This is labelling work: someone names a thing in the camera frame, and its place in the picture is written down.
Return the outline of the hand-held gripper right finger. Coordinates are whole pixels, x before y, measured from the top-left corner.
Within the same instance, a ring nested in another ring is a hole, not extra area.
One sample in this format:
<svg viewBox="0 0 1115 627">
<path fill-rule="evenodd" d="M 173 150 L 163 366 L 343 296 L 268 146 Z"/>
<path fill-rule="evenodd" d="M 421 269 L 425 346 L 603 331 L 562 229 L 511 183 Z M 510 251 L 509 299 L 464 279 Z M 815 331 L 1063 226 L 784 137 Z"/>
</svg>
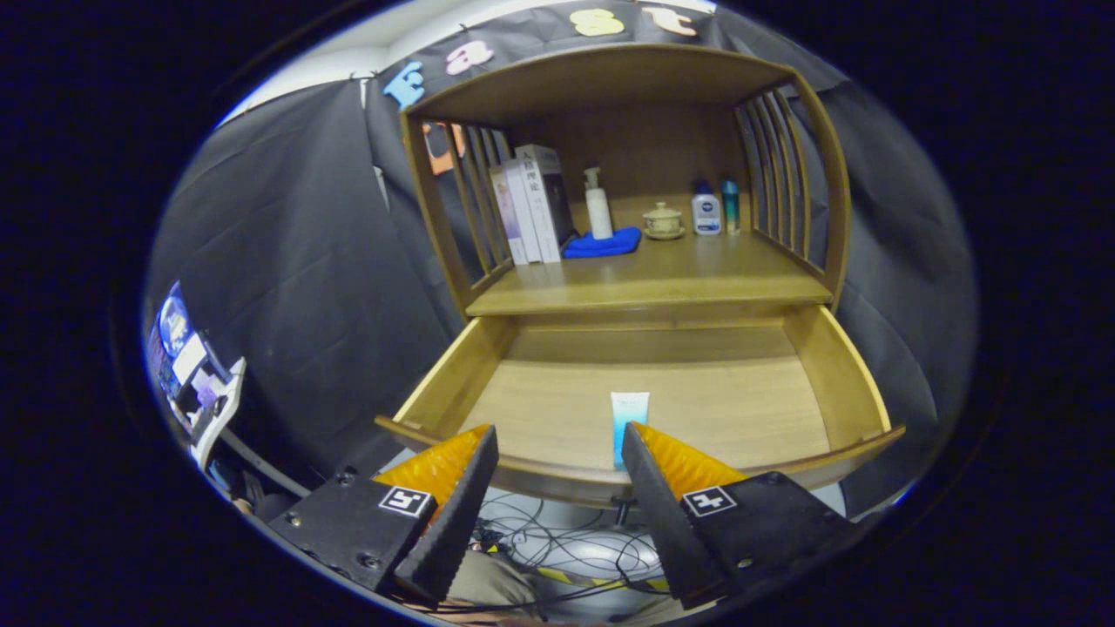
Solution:
<svg viewBox="0 0 1115 627">
<path fill-rule="evenodd" d="M 687 610 L 787 586 L 857 537 L 787 475 L 741 474 L 652 426 L 626 424 L 621 453 L 666 583 Z"/>
</svg>

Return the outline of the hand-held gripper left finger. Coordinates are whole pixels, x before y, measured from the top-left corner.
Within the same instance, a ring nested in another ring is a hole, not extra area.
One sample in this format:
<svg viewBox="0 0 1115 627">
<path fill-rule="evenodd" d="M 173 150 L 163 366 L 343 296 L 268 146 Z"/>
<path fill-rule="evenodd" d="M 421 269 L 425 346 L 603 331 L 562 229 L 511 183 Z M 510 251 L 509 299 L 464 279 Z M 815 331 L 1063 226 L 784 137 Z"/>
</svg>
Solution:
<svg viewBox="0 0 1115 627">
<path fill-rule="evenodd" d="M 374 478 L 339 474 L 268 527 L 351 583 L 434 608 L 449 595 L 498 459 L 497 430 L 484 424 Z"/>
</svg>

